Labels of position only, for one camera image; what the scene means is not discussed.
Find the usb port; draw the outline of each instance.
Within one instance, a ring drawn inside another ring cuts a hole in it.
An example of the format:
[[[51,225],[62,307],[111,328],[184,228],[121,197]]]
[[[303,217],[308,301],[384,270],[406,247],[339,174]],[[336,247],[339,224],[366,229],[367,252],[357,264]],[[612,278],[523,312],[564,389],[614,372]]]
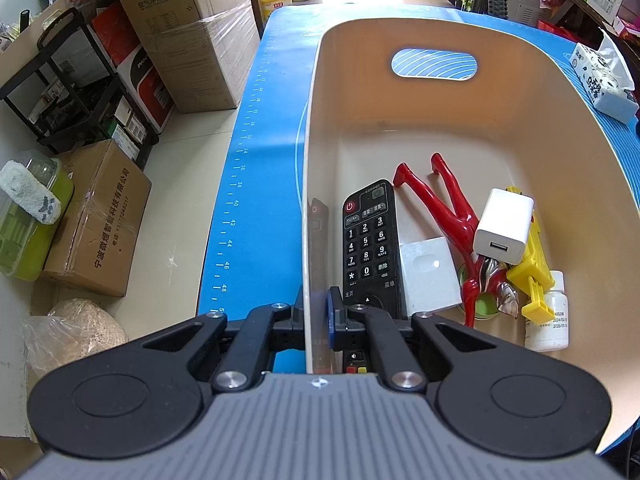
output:
[[[497,244],[495,242],[489,242],[489,247],[492,247],[494,249],[500,249],[501,251],[504,251],[504,252],[509,250],[509,248],[507,246],[500,245],[500,244]]]

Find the white sock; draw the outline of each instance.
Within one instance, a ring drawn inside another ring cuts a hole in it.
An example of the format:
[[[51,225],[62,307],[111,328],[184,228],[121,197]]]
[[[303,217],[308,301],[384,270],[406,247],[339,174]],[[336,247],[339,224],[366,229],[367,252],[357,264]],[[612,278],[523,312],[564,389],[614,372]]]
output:
[[[19,162],[10,160],[0,170],[0,189],[42,224],[55,224],[62,213],[60,200]]]

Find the beige plastic bin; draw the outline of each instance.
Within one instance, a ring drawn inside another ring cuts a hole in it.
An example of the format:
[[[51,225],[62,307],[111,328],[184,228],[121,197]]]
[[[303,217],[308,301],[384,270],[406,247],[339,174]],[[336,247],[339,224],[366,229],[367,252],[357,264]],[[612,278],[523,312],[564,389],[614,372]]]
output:
[[[467,52],[478,70],[462,81],[398,76],[391,59],[404,48]],[[344,200],[380,178],[391,181],[406,162],[448,202],[431,174],[433,152],[442,154],[478,215],[492,187],[516,185],[535,200],[549,266],[564,272],[570,304],[570,346],[557,357],[596,375],[613,401],[603,449],[640,413],[638,208],[571,82],[540,49],[496,30],[383,18],[341,23],[322,38],[305,141],[307,370],[324,373],[334,364],[325,297],[329,286],[342,286]],[[308,222],[314,199],[328,207],[324,233]],[[442,236],[408,186],[396,189],[396,208],[400,244]],[[324,253],[317,250],[322,237]],[[447,315],[463,320],[456,309]],[[501,315],[476,328],[524,342],[522,317]]]

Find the white bottle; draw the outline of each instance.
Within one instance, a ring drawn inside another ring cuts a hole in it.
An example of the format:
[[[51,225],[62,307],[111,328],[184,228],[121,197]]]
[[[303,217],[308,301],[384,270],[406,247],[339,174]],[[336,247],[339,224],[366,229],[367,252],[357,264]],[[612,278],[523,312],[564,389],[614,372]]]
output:
[[[556,283],[545,293],[545,303],[554,310],[556,317],[544,325],[536,325],[527,319],[524,346],[535,352],[551,352],[569,346],[569,301],[564,295],[564,276],[552,270]]]

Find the white bottle cap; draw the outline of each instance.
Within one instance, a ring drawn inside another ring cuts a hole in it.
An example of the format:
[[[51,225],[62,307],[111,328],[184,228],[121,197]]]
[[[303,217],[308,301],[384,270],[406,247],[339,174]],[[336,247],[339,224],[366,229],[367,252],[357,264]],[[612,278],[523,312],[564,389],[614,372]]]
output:
[[[552,270],[551,277],[556,280],[556,283],[549,290],[556,290],[564,294],[564,276],[562,272],[560,270]]]

